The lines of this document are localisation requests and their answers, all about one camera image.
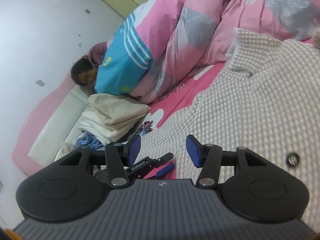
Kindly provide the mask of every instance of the blue fabric with white stripes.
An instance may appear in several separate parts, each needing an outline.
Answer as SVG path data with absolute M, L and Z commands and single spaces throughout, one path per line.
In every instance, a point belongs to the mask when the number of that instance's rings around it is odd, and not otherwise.
M 94 86 L 97 93 L 127 94 L 152 66 L 151 52 L 138 36 L 134 21 L 132 13 L 116 31 L 98 69 Z

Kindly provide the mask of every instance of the gray ribbed surface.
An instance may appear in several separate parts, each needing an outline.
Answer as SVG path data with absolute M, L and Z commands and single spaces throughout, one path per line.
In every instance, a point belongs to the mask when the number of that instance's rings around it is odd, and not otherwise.
M 281 239 L 303 240 L 314 233 L 302 222 L 263 225 L 230 212 L 212 190 L 190 180 L 137 180 L 113 190 L 87 217 L 65 224 L 26 220 L 15 232 L 24 240 L 99 239 Z

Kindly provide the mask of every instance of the yellow strap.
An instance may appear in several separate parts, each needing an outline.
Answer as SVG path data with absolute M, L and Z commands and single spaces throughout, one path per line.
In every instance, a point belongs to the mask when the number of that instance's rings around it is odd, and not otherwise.
M 12 239 L 12 240 L 23 240 L 20 236 L 18 236 L 15 232 L 9 229 L 5 229 L 4 232 Z

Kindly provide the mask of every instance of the headboard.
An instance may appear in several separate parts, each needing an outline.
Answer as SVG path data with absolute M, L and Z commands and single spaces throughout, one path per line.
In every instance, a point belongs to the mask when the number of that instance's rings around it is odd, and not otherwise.
M 89 108 L 88 96 L 67 75 L 63 83 L 33 109 L 12 153 L 14 163 L 26 175 L 51 164 L 65 141 L 76 142 L 80 134 L 79 117 Z

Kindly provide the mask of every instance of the round metallic object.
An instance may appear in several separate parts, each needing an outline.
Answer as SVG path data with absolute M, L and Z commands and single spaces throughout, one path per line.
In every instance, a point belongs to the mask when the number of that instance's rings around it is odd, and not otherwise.
M 113 186 L 123 186 L 127 183 L 127 180 L 124 178 L 115 178 L 111 180 Z
M 215 180 L 211 178 L 202 178 L 201 180 L 199 180 L 199 184 L 202 186 L 212 186 L 215 183 Z
M 300 162 L 300 157 L 297 153 L 289 153 L 285 163 L 289 168 L 296 167 Z

